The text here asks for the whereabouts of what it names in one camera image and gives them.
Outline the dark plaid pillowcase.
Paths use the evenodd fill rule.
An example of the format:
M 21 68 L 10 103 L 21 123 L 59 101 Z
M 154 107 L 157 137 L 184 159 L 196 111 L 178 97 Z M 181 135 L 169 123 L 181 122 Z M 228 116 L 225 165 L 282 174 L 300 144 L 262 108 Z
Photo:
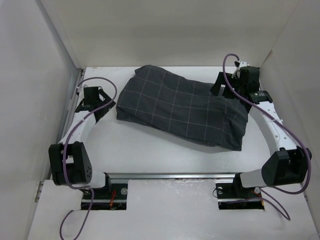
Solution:
M 212 95 L 211 87 L 144 65 L 135 69 L 119 94 L 116 118 L 200 145 L 241 151 L 248 112 L 238 99 Z

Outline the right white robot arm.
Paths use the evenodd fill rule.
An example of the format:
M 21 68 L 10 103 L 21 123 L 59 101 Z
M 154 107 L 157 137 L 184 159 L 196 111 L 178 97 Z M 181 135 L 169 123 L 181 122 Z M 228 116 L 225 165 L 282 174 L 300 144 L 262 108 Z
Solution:
M 252 188 L 304 183 L 298 194 L 304 192 L 311 179 L 312 153 L 290 131 L 276 113 L 272 97 L 260 89 L 260 70 L 254 66 L 239 66 L 234 73 L 221 71 L 210 91 L 227 99 L 238 99 L 257 123 L 270 152 L 270 158 L 260 169 L 240 172 L 234 177 L 231 190 L 243 197 Z

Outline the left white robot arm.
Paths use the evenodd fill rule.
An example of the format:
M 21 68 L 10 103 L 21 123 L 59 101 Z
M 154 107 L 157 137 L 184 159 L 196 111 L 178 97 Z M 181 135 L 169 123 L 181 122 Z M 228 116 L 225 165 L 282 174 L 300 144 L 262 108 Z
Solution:
M 84 87 L 80 95 L 69 130 L 48 149 L 52 179 L 57 186 L 91 187 L 104 199 L 112 193 L 109 176 L 93 169 L 85 142 L 92 128 L 116 103 L 98 86 Z

